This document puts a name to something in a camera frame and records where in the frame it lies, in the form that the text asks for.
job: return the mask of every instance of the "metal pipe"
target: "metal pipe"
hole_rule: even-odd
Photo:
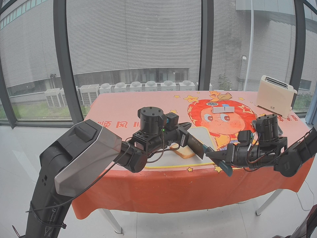
[[[251,61],[252,61],[252,51],[253,51],[253,36],[254,36],[254,8],[253,0],[251,0],[251,36],[250,36],[250,50],[249,50],[249,60],[248,60],[248,70],[247,76],[245,77],[244,91],[248,89],[249,76],[251,70]]]

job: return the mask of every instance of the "power cord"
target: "power cord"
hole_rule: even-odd
[[[307,184],[307,186],[308,186],[308,188],[309,188],[310,192],[311,192],[311,193],[312,193],[312,195],[313,195],[313,206],[314,206],[314,205],[315,205],[315,196],[314,196],[314,193],[313,193],[313,192],[312,192],[312,190],[310,189],[310,187],[309,187],[309,185],[308,185],[307,181],[305,181],[305,180],[304,180],[304,182]],[[300,206],[301,206],[302,210],[303,210],[303,211],[305,211],[305,212],[310,211],[310,210],[311,210],[311,208],[310,208],[310,209],[308,209],[308,210],[304,210],[303,205],[302,205],[302,203],[301,203],[301,200],[299,199],[299,196],[298,196],[297,192],[296,192],[296,196],[297,196],[297,198],[298,198],[298,201],[299,201],[299,204],[300,204]]]

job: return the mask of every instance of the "grass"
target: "grass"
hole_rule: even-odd
[[[308,94],[297,95],[293,111],[307,111],[312,98],[312,95]]]

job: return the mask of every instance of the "cable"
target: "cable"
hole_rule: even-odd
[[[162,154],[160,157],[158,157],[155,161],[147,161],[147,163],[154,163],[156,161],[158,161],[162,156],[163,156],[163,153],[164,153],[164,148],[165,148],[165,142],[164,142],[164,132],[162,132],[162,138],[163,138],[163,149],[162,149]]]
[[[71,199],[67,200],[66,202],[62,203],[62,204],[57,204],[57,205],[54,205],[54,206],[46,206],[46,207],[42,207],[42,208],[37,208],[37,209],[32,209],[32,210],[29,210],[29,211],[26,211],[26,213],[28,212],[35,212],[35,211],[40,211],[40,210],[45,210],[45,209],[51,209],[51,208],[55,208],[55,207],[61,207],[65,204],[69,204],[71,201],[73,201],[74,199],[76,199],[77,197],[79,197],[81,194],[83,194],[84,192],[86,192],[88,189],[90,189],[96,182],[98,182],[106,173],[108,173],[110,171],[110,169],[112,169],[114,167],[115,164],[117,164],[119,162],[119,160],[128,152],[130,148],[130,145],[128,147],[128,149],[124,152],[124,154],[117,160],[113,163],[113,165],[111,165],[111,167],[109,167],[105,172],[102,173],[102,175],[97,179],[95,180],[92,184],[90,184],[87,188],[85,188],[82,192],[80,192],[79,194],[77,194],[76,196],[72,197]]]

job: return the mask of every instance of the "white box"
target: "white box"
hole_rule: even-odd
[[[61,96],[61,90],[59,88],[47,89],[45,91],[45,97],[49,108],[64,107],[63,98]]]
[[[125,84],[124,82],[119,82],[114,87],[115,93],[125,93],[127,91],[128,91],[127,84]]]
[[[158,90],[158,85],[155,81],[148,81],[145,83],[145,92],[156,92]]]
[[[132,82],[130,92],[142,92],[142,84],[139,81]]]
[[[99,88],[100,94],[102,94],[102,93],[111,93],[112,92],[111,87],[112,87],[112,85],[110,85],[109,83],[102,84],[100,86],[100,88]]]
[[[98,84],[83,85],[80,87],[81,98],[84,106],[90,106],[93,104],[94,100],[97,99],[99,95],[99,88],[100,86]]]
[[[161,91],[176,91],[176,83],[170,80],[161,83]]]
[[[180,91],[195,91],[195,84],[190,80],[184,80],[179,83]]]

